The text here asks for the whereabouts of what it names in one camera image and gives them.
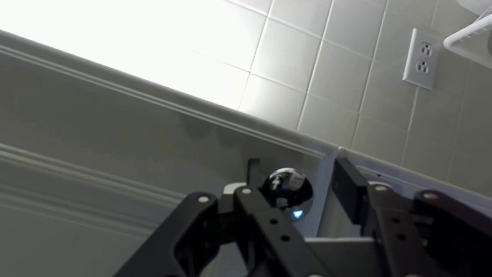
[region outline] outlet cover plate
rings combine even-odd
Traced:
[[[433,90],[442,44],[440,35],[414,27],[403,80]]]

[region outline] wall tile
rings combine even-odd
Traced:
[[[306,90],[320,40],[270,20],[253,72]]]
[[[477,16],[477,13],[460,6],[457,0],[439,0],[433,29],[451,35],[476,21]]]
[[[353,147],[373,156],[400,164],[406,132],[383,121],[359,118]]]
[[[325,41],[310,93],[360,109],[371,60]]]
[[[406,130],[417,92],[414,84],[402,80],[403,66],[374,63],[362,113]]]
[[[310,95],[299,130],[340,146],[350,146],[359,113]]]
[[[331,4],[333,0],[276,0],[271,15],[322,36]]]
[[[248,6],[251,9],[262,12],[262,13],[268,13],[268,10],[273,4],[273,0],[230,0],[230,1]]]
[[[382,26],[376,58],[385,63],[406,60],[414,27],[429,29],[436,0],[391,0]]]
[[[251,75],[240,110],[296,129],[305,103],[303,92]]]
[[[459,121],[457,149],[486,158],[492,155],[492,109],[465,103]]]
[[[410,133],[403,153],[403,166],[434,178],[446,180],[451,158],[453,144]]]
[[[449,170],[449,181],[479,193],[492,195],[491,167],[492,155],[477,156],[466,150],[457,150]]]
[[[174,67],[164,67],[162,83],[185,93],[239,107],[248,72],[202,55],[182,55]]]
[[[462,96],[468,76],[469,60],[442,47],[436,72],[436,89]]]
[[[420,89],[411,133],[451,147],[457,135],[460,109],[460,98],[440,90]]]
[[[191,47],[250,70],[267,15],[230,1],[207,1],[193,10],[200,20],[194,20]]]
[[[471,63],[465,84],[465,101],[492,107],[492,69]]]
[[[385,4],[374,4],[368,0],[336,0],[326,38],[373,56],[383,12]]]

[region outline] black mount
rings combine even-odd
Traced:
[[[188,195],[117,277],[200,275],[220,244],[233,241],[251,277],[492,275],[492,220],[439,190],[410,200],[337,158],[331,187],[368,238],[305,241],[254,184],[220,200]]]

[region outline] grout line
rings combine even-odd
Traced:
[[[293,23],[290,23],[290,21],[285,21],[285,20],[282,20],[282,18],[279,18],[279,16],[274,16],[274,15],[271,15],[271,20],[273,20],[273,21],[277,21],[277,23],[280,23],[280,24],[285,24],[285,26],[288,26],[288,27],[293,27],[293,29],[296,29],[296,30],[305,32],[306,35],[314,36],[314,38],[319,38],[319,40],[325,36],[325,29],[323,29],[323,33],[319,35],[319,33],[311,32],[310,29],[303,29],[303,27],[300,27],[300,26],[296,26],[296,24],[293,24]]]
[[[250,6],[250,4],[243,3],[243,1],[234,1],[234,0],[227,0],[227,1],[231,3],[231,4],[240,6],[240,7],[245,7],[245,9],[251,10],[251,12],[260,13],[260,15],[268,15],[268,12],[271,9],[271,7],[268,7],[268,10],[263,12],[262,9],[253,7],[253,6]]]
[[[451,181],[453,164],[456,163],[456,156],[457,156],[459,129],[460,129],[460,121],[462,121],[462,116],[463,116],[463,112],[465,112],[465,103],[466,103],[465,101],[465,87],[466,87],[469,78],[471,78],[471,61],[468,63],[468,70],[466,70],[465,83],[463,83],[463,87],[462,87],[462,95],[459,96],[460,98],[460,112],[459,112],[459,120],[457,120],[457,124],[456,124],[456,136],[454,136],[453,147],[451,147],[451,161],[449,161],[448,172],[446,172],[446,180],[448,181]]]
[[[299,87],[294,87],[294,86],[291,86],[291,84],[282,83],[282,81],[279,81],[279,80],[276,80],[276,78],[271,78],[271,76],[267,76],[267,75],[259,75],[259,73],[254,73],[254,72],[251,72],[250,75],[254,75],[254,76],[259,76],[259,78],[265,78],[265,80],[268,80],[268,81],[271,81],[271,83],[276,83],[276,84],[279,84],[279,86],[285,86],[285,87],[288,87],[288,89],[291,89],[291,90],[296,90],[296,92],[300,92],[300,93],[306,93],[306,90],[302,90],[302,89],[299,89]]]
[[[460,101],[460,112],[459,112],[459,120],[456,124],[456,136],[453,141],[453,147],[451,147],[451,160],[448,164],[448,172],[446,172],[446,181],[451,181],[451,172],[453,172],[453,164],[456,163],[456,156],[457,156],[457,146],[459,146],[459,129],[460,129],[460,121],[462,121],[462,115],[465,112],[465,101]]]
[[[302,121],[303,121],[305,113],[306,113],[308,95],[310,95],[310,92],[311,92],[313,81],[314,81],[314,75],[316,75],[317,67],[319,67],[319,63],[320,63],[320,56],[322,56],[323,44],[325,44],[325,35],[326,35],[326,29],[328,29],[328,24],[330,24],[330,20],[331,20],[334,6],[336,6],[336,3],[333,1],[333,3],[330,4],[330,10],[328,10],[326,21],[325,21],[322,40],[320,40],[320,44],[319,44],[319,52],[317,52],[317,56],[316,56],[314,64],[313,64],[311,76],[310,76],[310,81],[308,81],[308,87],[306,87],[303,106],[302,106],[302,110],[300,110],[300,115],[299,115],[299,120],[297,120],[297,124],[296,124],[296,130],[300,130]]]
[[[242,106],[243,106],[243,103],[245,103],[248,83],[250,83],[250,78],[251,78],[251,73],[253,73],[253,67],[254,67],[254,64],[256,64],[256,61],[257,61],[259,50],[260,50],[262,44],[263,44],[265,32],[267,32],[267,27],[268,27],[270,16],[271,16],[271,12],[273,12],[273,9],[274,9],[274,4],[276,4],[276,0],[273,0],[271,6],[268,7],[268,12],[267,12],[267,13],[262,13],[262,15],[265,15],[265,23],[263,23],[263,27],[262,27],[262,33],[260,33],[260,38],[259,38],[256,52],[253,53],[253,60],[251,60],[251,64],[250,64],[250,69],[248,69],[247,83],[245,83],[245,87],[243,87],[243,90],[242,90],[242,93],[240,93],[240,100],[239,100],[237,110],[242,110]]]
[[[434,12],[433,12],[433,20],[431,20],[431,29],[434,29],[434,24],[436,24],[436,15],[437,15],[437,6],[442,0],[436,0],[436,4],[434,4]]]
[[[343,46],[343,44],[334,41],[334,40],[325,38],[325,43],[334,44],[334,46],[337,46],[337,47],[340,47],[340,49],[343,49],[343,50],[346,50],[346,52],[351,52],[351,53],[354,53],[354,55],[357,55],[357,56],[362,56],[362,58],[366,58],[366,60],[373,60],[371,55],[357,52],[357,50],[351,49],[351,47],[348,47],[348,46]]]
[[[413,124],[414,124],[414,116],[416,116],[416,109],[417,109],[417,101],[419,101],[419,95],[420,95],[420,93],[422,93],[422,89],[417,86],[417,87],[416,87],[416,95],[414,95],[413,112],[411,112],[411,121],[410,121],[410,126],[406,127],[406,136],[405,136],[405,144],[403,144],[403,152],[402,152],[400,164],[403,164],[405,155],[406,155],[406,149],[408,149],[408,146],[410,146],[411,129],[413,129]]]
[[[382,23],[380,23],[380,30],[379,30],[379,35],[377,35],[377,40],[376,40],[376,46],[374,46],[374,52],[373,52],[373,58],[371,58],[371,66],[370,66],[368,78],[366,78],[366,83],[365,83],[363,96],[362,96],[360,104],[359,104],[359,118],[357,118],[356,126],[354,126],[354,132],[353,132],[353,138],[351,138],[351,147],[353,147],[353,144],[354,144],[356,132],[357,132],[359,124],[360,124],[360,120],[362,120],[362,110],[363,110],[363,104],[365,104],[365,101],[366,101],[366,93],[368,93],[368,87],[370,87],[370,80],[371,80],[373,70],[374,70],[376,53],[377,53],[379,47],[380,47],[380,40],[382,40],[382,33],[383,33],[383,26],[385,26],[385,21],[386,21],[386,15],[388,15],[388,1],[385,3],[385,12],[383,12]]]
[[[203,60],[208,60],[208,61],[213,61],[213,63],[217,63],[217,64],[223,64],[223,66],[228,66],[228,67],[234,67],[234,69],[239,69],[239,70],[245,70],[245,72],[250,72],[248,69],[239,66],[239,64],[234,64],[234,63],[230,63],[230,61],[225,61],[225,60],[220,60],[220,58],[216,58],[216,56],[211,56],[208,53],[202,53],[202,52],[191,52],[191,53],[196,53],[197,56],[203,58]]]

